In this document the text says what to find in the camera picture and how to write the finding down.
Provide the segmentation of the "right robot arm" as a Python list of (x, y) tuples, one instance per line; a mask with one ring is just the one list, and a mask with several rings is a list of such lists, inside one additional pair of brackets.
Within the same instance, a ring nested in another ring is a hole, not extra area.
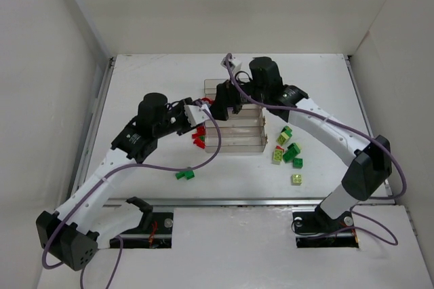
[(367, 201), (391, 175), (390, 143), (383, 136), (370, 138), (326, 115), (309, 95), (281, 78), (277, 63), (269, 57), (250, 61), (251, 76), (236, 79), (241, 62), (231, 55), (222, 60), (229, 79), (216, 87), (210, 107), (216, 120), (226, 121), (229, 113), (238, 114), (245, 104), (257, 104), (271, 114), (296, 126), (335, 153), (347, 166), (341, 183), (318, 205), (316, 215), (336, 220), (355, 204)]

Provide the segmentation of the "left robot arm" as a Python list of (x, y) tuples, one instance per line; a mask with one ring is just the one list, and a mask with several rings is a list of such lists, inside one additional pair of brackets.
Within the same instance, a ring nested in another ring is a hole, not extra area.
[(169, 103), (165, 95), (156, 92), (143, 97), (136, 116), (112, 141), (94, 173), (54, 212), (38, 215), (36, 228), (44, 268), (52, 268), (47, 263), (49, 254), (74, 271), (90, 262), (102, 236), (92, 230), (97, 212), (127, 178), (130, 166), (142, 164), (156, 150), (160, 138), (193, 129), (186, 113), (193, 105), (192, 98)]

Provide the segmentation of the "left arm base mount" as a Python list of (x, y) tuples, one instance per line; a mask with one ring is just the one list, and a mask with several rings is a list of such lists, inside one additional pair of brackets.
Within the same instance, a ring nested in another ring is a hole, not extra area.
[(174, 210), (155, 208), (138, 197), (131, 197), (126, 202), (139, 208), (142, 216), (137, 226), (119, 235), (123, 240), (123, 248), (170, 249), (172, 247)]

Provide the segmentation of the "red flower lego brick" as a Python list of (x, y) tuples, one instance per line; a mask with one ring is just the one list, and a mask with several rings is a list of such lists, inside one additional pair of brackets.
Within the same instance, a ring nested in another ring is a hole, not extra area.
[(206, 103), (208, 105), (212, 105), (213, 102), (214, 102), (212, 99), (210, 99), (208, 97), (203, 97), (203, 98), (200, 99), (200, 101), (203, 102), (203, 103)]

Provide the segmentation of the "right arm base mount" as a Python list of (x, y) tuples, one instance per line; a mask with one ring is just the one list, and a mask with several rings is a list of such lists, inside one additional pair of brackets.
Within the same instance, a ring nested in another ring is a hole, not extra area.
[(344, 212), (337, 219), (326, 214), (320, 216), (315, 211), (292, 213), (291, 229), (294, 232), (297, 248), (358, 248), (352, 214)]

